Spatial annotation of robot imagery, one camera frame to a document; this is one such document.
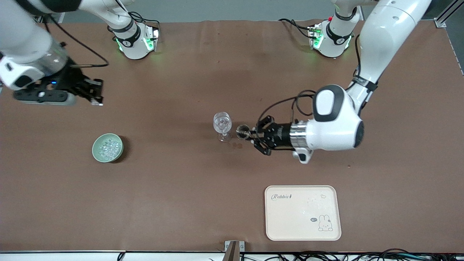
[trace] floor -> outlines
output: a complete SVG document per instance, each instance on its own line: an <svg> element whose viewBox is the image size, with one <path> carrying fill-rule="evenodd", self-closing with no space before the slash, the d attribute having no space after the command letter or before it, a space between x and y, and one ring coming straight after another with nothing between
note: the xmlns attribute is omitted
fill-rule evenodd
<svg viewBox="0 0 464 261"><path fill-rule="evenodd" d="M437 17L452 0L432 0L424 19ZM128 6L146 19L161 22L199 22L204 20L295 20L326 19L333 15L329 0L137 0ZM367 17L372 7L364 7ZM102 22L98 17L82 11L67 13L64 23ZM446 22L447 32L457 59L464 62L464 7Z"/></svg>

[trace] brown tablecloth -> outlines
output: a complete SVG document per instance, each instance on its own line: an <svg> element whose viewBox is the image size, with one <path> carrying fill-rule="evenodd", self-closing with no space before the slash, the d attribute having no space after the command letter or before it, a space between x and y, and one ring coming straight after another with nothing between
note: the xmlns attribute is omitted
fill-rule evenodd
<svg viewBox="0 0 464 261"><path fill-rule="evenodd" d="M361 146L317 151L309 165L219 142L213 115L254 125L300 90L347 87L353 46L330 59L281 22L173 23L161 25L159 52L133 61L104 24L65 28L110 61L84 71L104 79L104 106L27 105L3 91L1 250L215 250L237 239L250 251L464 252L464 79L432 21L420 22L381 78L362 113ZM52 33L78 63L99 62ZM270 114L288 122L290 104ZM125 140L119 163L92 157L108 132ZM264 190L286 184L336 189L340 240L266 237Z"/></svg>

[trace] black strap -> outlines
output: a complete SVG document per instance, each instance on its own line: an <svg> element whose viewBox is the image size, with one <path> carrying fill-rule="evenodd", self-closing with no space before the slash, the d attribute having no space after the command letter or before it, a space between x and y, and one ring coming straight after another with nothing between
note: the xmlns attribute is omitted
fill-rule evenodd
<svg viewBox="0 0 464 261"><path fill-rule="evenodd" d="M366 87L369 91L375 91L375 89L377 89L377 87L379 87L377 84L375 84L375 83L373 83L371 81L368 81L368 80L364 79L361 76L354 76L352 81L354 83L357 83L357 84L359 84L361 86Z"/></svg>
<svg viewBox="0 0 464 261"><path fill-rule="evenodd" d="M122 39L118 37L117 39L119 43L121 43L123 46L132 47L134 46L135 41L137 41L140 38L140 33L141 33L140 27L137 26L137 31L131 37L126 38L126 39Z"/></svg>
<svg viewBox="0 0 464 261"><path fill-rule="evenodd" d="M131 19L130 23L126 27L124 27L122 29L114 29L114 28L111 28L111 27L110 28L111 28L111 31L113 33L123 33L123 32L129 31L129 29L133 26L133 24L134 24L134 19Z"/></svg>
<svg viewBox="0 0 464 261"><path fill-rule="evenodd" d="M338 34L335 34L332 29L330 29L330 23L327 25L326 27L326 32L327 32L327 36L332 39L334 41L334 44L339 46L339 45L342 45L344 44L350 37L351 37L351 32L349 35L346 35L346 36L340 36Z"/></svg>
<svg viewBox="0 0 464 261"><path fill-rule="evenodd" d="M353 9L353 12L351 13L350 16L346 17L346 16L341 16L337 13L337 10L335 10L335 16L340 19L340 20L343 20L343 21L350 21L355 15L356 15L356 12L358 11L358 7L355 7Z"/></svg>

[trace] glass base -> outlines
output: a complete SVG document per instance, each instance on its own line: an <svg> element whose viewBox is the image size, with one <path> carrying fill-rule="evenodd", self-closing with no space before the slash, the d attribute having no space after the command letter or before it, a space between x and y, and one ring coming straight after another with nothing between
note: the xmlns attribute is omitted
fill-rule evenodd
<svg viewBox="0 0 464 261"><path fill-rule="evenodd" d="M220 142L229 142L230 140L232 140L231 132L228 132L228 133L225 133L225 134L218 133L218 140Z"/></svg>

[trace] green led light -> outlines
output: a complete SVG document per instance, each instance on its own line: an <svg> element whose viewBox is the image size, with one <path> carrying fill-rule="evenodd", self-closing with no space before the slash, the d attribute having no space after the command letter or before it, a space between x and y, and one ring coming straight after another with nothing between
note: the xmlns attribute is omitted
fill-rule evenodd
<svg viewBox="0 0 464 261"><path fill-rule="evenodd" d="M320 33L319 36L316 37L316 39L314 39L313 47L316 49L319 49L319 47L321 47L321 43L323 40L324 40L324 36L322 33Z"/></svg>
<svg viewBox="0 0 464 261"><path fill-rule="evenodd" d="M145 41L145 45L147 46L147 49L148 49L149 51L153 50L153 49L154 49L154 47L153 47L153 41L150 40L150 39L145 39L145 38L143 38L143 39L144 39L144 41Z"/></svg>
<svg viewBox="0 0 464 261"><path fill-rule="evenodd" d="M119 40L118 40L118 39L116 39L116 43L117 43L117 45L119 46L119 50L120 50L121 52L123 52L122 47L121 47L121 44L119 43Z"/></svg>
<svg viewBox="0 0 464 261"><path fill-rule="evenodd" d="M345 49L348 48L350 40L351 40L351 36L348 38L347 45L345 45Z"/></svg>

